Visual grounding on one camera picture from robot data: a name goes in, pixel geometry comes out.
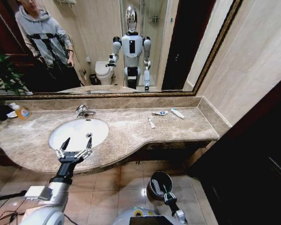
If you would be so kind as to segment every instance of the green leaves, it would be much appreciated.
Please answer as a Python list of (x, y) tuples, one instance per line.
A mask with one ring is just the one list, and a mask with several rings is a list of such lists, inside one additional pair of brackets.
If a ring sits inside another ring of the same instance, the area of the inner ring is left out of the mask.
[(0, 55), (0, 90), (12, 91), (20, 95), (20, 90), (27, 90), (20, 79), (22, 76), (9, 61), (9, 56)]

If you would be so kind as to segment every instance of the marble countertop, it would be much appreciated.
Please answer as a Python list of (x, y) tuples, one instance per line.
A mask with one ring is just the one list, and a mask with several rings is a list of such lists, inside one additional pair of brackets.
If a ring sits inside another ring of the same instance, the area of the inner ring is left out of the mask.
[[(217, 140), (218, 134), (197, 107), (177, 108), (181, 119), (170, 108), (100, 109), (93, 119), (109, 126), (107, 138), (92, 148), (93, 153), (75, 168), (75, 173), (111, 166), (147, 143)], [(168, 110), (166, 116), (152, 111)], [(56, 173), (60, 163), (49, 146), (51, 132), (59, 125), (75, 120), (74, 110), (33, 111), (28, 120), (7, 120), (0, 125), (0, 148), (16, 164), (33, 171)], [(151, 117), (156, 128), (151, 129)]]
[(135, 89), (118, 86), (118, 85), (90, 85), (78, 88), (71, 88), (61, 90), (60, 93), (73, 93), (73, 94), (87, 94), (88, 91), (97, 91), (97, 93), (132, 93), (136, 92)]

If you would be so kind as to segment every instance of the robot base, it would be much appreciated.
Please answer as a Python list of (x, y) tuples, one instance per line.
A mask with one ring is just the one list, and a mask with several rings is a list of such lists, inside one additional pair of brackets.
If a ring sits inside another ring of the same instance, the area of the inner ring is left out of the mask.
[(134, 207), (123, 211), (112, 225), (182, 225), (173, 217), (160, 216), (143, 207)]

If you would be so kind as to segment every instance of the white sink basin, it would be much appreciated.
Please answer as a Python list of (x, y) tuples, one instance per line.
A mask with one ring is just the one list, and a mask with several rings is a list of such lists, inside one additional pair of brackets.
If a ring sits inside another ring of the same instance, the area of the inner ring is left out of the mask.
[(109, 132), (108, 125), (102, 120), (79, 119), (64, 123), (56, 128), (50, 135), (49, 145), (59, 149), (67, 138), (70, 143), (66, 151), (81, 151), (86, 148), (89, 141), (88, 134), (92, 133), (92, 148), (102, 143)]

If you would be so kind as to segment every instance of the orange bottle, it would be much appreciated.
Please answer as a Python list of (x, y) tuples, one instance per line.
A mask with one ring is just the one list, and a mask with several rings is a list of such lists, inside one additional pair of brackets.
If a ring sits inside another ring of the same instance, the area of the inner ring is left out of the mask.
[(29, 112), (27, 109), (24, 109), (23, 107), (17, 105), (15, 102), (11, 103), (10, 106), (15, 111), (17, 116), (22, 119), (28, 119), (31, 116), (31, 112)]

